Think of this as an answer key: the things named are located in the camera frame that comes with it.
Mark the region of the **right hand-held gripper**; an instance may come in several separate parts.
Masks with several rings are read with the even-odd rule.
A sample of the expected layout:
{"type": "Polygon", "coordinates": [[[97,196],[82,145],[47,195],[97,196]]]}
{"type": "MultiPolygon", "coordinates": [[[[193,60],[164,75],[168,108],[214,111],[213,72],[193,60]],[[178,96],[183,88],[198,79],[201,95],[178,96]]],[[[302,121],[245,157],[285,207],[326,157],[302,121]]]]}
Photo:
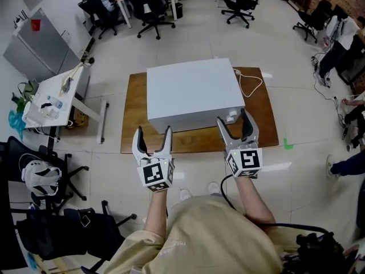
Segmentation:
{"type": "Polygon", "coordinates": [[[225,161],[234,178],[257,178],[262,170],[262,149],[258,147],[259,129],[249,112],[241,109],[242,137],[235,138],[225,122],[217,117],[220,138],[225,145],[225,161]]]}

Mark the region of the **white headset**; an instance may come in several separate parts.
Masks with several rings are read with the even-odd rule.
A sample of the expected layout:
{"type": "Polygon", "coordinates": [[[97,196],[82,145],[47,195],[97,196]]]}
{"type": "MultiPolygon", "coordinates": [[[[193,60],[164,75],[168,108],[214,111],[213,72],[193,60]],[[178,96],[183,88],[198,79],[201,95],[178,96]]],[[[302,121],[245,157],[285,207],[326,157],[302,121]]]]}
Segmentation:
{"type": "Polygon", "coordinates": [[[62,177],[60,168],[33,154],[23,154],[18,162],[21,179],[37,197],[54,196],[62,177]]]}

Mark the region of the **person's right forearm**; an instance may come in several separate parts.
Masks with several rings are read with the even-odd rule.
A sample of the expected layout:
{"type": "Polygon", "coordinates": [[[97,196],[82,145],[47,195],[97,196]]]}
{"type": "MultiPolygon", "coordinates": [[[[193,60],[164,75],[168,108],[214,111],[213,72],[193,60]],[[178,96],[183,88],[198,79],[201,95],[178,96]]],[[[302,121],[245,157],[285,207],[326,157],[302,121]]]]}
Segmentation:
{"type": "Polygon", "coordinates": [[[276,221],[271,210],[259,195],[253,181],[248,177],[235,178],[235,181],[246,217],[266,234],[269,234],[274,227],[264,227],[263,225],[275,224],[276,221]]]}

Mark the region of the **green bag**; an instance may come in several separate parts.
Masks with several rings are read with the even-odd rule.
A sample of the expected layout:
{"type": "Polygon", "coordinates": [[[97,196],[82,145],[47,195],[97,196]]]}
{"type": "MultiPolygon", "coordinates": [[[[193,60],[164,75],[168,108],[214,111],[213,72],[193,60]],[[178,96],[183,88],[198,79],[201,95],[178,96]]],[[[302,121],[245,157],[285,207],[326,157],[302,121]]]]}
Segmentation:
{"type": "Polygon", "coordinates": [[[37,93],[39,83],[35,80],[28,80],[18,84],[20,96],[12,93],[11,100],[17,105],[17,112],[22,112],[25,105],[32,100],[32,97],[37,93]]]}

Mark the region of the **black waste bin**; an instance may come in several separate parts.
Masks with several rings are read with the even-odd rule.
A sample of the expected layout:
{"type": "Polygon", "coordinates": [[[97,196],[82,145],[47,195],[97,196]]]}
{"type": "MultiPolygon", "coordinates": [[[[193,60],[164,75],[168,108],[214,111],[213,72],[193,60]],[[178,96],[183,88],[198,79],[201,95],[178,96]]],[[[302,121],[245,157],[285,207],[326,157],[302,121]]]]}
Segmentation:
{"type": "Polygon", "coordinates": [[[178,20],[183,17],[183,4],[182,3],[175,3],[171,5],[171,11],[173,14],[174,20],[178,20]]]}

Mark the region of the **large black monitor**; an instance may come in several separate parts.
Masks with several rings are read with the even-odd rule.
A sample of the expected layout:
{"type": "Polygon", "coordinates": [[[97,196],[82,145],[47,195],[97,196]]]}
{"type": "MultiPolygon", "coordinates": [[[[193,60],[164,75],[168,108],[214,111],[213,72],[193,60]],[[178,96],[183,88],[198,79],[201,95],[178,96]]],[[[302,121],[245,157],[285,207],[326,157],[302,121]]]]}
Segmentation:
{"type": "Polygon", "coordinates": [[[0,274],[28,267],[15,233],[5,170],[5,143],[0,142],[0,274]]]}

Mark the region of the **person's beige shirt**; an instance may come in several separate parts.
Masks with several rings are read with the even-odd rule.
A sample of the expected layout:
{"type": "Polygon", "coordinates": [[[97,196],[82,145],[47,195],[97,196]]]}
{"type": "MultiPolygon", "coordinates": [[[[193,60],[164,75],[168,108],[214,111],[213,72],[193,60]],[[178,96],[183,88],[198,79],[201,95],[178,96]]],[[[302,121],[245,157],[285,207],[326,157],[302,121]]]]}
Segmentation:
{"type": "Polygon", "coordinates": [[[173,207],[165,236],[129,235],[105,274],[281,274],[281,256],[296,253],[305,231],[271,227],[268,233],[218,196],[200,196],[173,207]]]}

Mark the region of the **clear water bottle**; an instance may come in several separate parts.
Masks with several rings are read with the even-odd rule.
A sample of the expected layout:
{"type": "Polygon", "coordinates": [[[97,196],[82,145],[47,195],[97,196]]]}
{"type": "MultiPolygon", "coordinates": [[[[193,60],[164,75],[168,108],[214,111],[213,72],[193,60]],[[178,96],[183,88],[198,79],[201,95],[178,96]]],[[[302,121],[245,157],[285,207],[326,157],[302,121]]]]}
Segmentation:
{"type": "Polygon", "coordinates": [[[59,100],[58,98],[56,98],[54,96],[48,96],[47,100],[49,101],[49,104],[51,104],[55,108],[60,109],[60,110],[63,108],[63,102],[61,100],[59,100]]]}

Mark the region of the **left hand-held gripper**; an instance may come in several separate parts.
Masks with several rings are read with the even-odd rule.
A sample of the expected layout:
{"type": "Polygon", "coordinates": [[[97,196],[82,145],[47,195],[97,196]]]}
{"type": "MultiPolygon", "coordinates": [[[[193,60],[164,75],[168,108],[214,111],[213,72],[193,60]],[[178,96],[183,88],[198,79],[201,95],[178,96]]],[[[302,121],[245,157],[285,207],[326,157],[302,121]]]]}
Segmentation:
{"type": "Polygon", "coordinates": [[[168,126],[161,148],[152,156],[147,151],[141,126],[138,126],[133,136],[132,154],[138,164],[137,173],[143,187],[152,192],[167,190],[172,186],[175,170],[174,159],[171,156],[172,136],[172,129],[168,126]]]}

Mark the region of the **black equipment pack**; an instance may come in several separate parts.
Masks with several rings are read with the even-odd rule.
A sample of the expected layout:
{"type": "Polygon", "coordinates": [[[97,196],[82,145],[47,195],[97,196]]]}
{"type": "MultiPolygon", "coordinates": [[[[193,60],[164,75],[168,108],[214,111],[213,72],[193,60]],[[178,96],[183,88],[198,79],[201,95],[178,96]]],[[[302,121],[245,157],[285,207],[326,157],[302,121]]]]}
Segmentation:
{"type": "Polygon", "coordinates": [[[358,258],[355,249],[345,253],[332,233],[297,236],[298,261],[295,274],[349,274],[358,258]]]}

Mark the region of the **person's left forearm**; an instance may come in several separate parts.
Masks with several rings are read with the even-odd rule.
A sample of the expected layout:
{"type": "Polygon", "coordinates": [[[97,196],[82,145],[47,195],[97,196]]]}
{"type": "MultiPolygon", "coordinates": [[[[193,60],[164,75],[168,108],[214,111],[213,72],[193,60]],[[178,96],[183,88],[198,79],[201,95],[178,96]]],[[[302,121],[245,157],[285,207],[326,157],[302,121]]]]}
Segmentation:
{"type": "Polygon", "coordinates": [[[166,238],[167,232],[167,190],[153,192],[148,208],[144,230],[166,238]]]}

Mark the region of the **grey refrigerator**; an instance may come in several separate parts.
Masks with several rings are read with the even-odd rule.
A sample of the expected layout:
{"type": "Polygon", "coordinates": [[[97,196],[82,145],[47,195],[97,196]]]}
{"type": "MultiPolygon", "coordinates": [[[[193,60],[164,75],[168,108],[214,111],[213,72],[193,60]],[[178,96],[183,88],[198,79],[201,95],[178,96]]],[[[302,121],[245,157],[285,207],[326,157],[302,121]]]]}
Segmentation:
{"type": "Polygon", "coordinates": [[[13,32],[3,57],[27,79],[37,82],[72,70],[80,63],[42,9],[13,32]]]}

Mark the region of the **wooden stick tool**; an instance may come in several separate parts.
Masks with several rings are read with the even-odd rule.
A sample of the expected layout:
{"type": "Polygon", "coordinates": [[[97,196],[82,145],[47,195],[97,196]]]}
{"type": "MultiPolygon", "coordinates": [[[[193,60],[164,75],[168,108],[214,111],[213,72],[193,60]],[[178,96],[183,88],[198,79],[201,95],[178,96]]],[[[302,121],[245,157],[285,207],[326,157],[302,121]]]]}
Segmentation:
{"type": "Polygon", "coordinates": [[[70,90],[71,82],[74,80],[74,75],[76,72],[83,67],[83,63],[79,63],[76,67],[74,67],[67,75],[62,78],[60,94],[66,94],[70,90]]]}

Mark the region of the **wooden stool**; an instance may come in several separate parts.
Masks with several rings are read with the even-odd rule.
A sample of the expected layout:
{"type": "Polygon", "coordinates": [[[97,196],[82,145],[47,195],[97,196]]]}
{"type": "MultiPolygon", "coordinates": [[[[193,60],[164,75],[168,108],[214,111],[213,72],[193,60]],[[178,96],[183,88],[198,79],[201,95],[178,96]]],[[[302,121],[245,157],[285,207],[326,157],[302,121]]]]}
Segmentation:
{"type": "Polygon", "coordinates": [[[34,274],[66,274],[69,270],[61,258],[43,260],[39,255],[28,252],[27,261],[34,274]]]}

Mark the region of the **wooden table with black legs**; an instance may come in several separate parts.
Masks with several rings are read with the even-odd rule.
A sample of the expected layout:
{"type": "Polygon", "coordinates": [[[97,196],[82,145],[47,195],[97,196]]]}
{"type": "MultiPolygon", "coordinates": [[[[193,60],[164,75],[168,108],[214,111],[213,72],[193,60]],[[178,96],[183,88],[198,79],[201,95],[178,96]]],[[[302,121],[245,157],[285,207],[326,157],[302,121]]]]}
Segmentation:
{"type": "MultiPolygon", "coordinates": [[[[277,127],[265,84],[261,84],[245,102],[246,112],[253,117],[259,129],[258,146],[266,148],[279,145],[277,127]]],[[[147,118],[147,74],[145,72],[129,76],[121,131],[120,152],[122,154],[132,152],[133,136],[139,126],[143,129],[144,140],[149,151],[159,149],[163,136],[152,127],[147,118]]],[[[174,153],[221,152],[224,148],[216,126],[174,132],[172,144],[174,153]]]]}

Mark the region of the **white desktop appliance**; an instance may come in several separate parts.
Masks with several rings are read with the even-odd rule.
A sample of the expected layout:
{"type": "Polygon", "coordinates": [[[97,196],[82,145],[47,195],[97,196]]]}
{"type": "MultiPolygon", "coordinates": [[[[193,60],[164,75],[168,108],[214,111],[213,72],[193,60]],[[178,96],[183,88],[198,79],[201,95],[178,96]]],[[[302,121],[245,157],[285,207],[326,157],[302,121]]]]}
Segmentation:
{"type": "Polygon", "coordinates": [[[42,114],[39,113],[39,107],[33,102],[27,102],[22,115],[22,120],[27,123],[42,123],[42,114]]]}

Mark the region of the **yellow cardboard box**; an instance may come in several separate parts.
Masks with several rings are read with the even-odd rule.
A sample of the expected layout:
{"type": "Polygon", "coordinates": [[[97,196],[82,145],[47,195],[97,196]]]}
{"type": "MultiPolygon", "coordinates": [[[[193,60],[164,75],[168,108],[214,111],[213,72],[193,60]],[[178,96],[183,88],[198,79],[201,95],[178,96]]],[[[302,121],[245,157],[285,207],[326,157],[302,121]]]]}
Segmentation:
{"type": "Polygon", "coordinates": [[[79,109],[72,107],[70,111],[70,116],[68,118],[68,125],[66,129],[71,130],[78,127],[82,127],[87,122],[87,116],[82,113],[79,109]]]}

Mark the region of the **white microwave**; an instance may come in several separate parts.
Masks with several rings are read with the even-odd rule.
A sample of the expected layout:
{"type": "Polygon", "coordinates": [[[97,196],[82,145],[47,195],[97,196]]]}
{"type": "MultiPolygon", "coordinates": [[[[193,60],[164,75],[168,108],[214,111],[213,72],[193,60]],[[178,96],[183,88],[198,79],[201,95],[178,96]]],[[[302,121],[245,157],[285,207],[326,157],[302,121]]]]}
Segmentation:
{"type": "Polygon", "coordinates": [[[226,124],[245,101],[228,58],[176,63],[147,70],[147,118],[194,113],[218,115],[226,124]]]}

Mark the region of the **black mesh office chair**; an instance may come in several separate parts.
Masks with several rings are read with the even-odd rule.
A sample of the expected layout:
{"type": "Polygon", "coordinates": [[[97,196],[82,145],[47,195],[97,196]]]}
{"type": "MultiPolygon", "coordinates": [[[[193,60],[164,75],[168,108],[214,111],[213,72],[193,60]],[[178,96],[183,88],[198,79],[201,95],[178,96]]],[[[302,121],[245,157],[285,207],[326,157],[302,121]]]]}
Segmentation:
{"type": "Polygon", "coordinates": [[[56,195],[37,197],[28,189],[31,194],[31,200],[35,206],[39,207],[44,204],[46,208],[56,211],[61,209],[61,207],[74,195],[77,195],[82,201],[87,200],[87,197],[79,192],[73,185],[71,178],[82,171],[88,171],[89,167],[80,166],[73,171],[70,171],[68,169],[68,163],[69,159],[72,158],[72,154],[66,153],[63,158],[59,158],[56,152],[49,150],[45,146],[40,146],[39,150],[35,151],[25,146],[13,136],[8,138],[5,145],[5,170],[9,176],[9,180],[12,182],[21,182],[25,184],[21,179],[21,171],[19,170],[18,162],[20,157],[26,153],[38,156],[42,160],[60,168],[62,171],[62,177],[59,181],[59,188],[56,195]]]}
{"type": "Polygon", "coordinates": [[[99,259],[90,269],[81,267],[86,274],[96,274],[104,262],[110,261],[125,238],[119,227],[129,220],[131,214],[120,222],[108,213],[108,201],[102,201],[102,212],[93,208],[67,208],[63,215],[53,215],[45,210],[29,210],[24,220],[16,223],[16,229],[24,248],[43,260],[64,256],[89,254],[99,259]],[[87,215],[90,224],[85,228],[80,218],[87,215]]]}

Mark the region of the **teal plastic bag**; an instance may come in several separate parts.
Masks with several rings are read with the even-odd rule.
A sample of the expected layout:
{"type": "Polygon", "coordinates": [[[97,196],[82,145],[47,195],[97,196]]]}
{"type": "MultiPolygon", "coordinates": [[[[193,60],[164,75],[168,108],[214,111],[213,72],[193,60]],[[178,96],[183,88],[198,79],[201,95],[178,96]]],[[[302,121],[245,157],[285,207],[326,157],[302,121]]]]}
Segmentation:
{"type": "Polygon", "coordinates": [[[18,135],[20,140],[23,140],[23,130],[25,129],[26,123],[22,119],[23,112],[15,112],[13,110],[9,111],[8,121],[9,125],[12,129],[14,129],[18,135]]]}

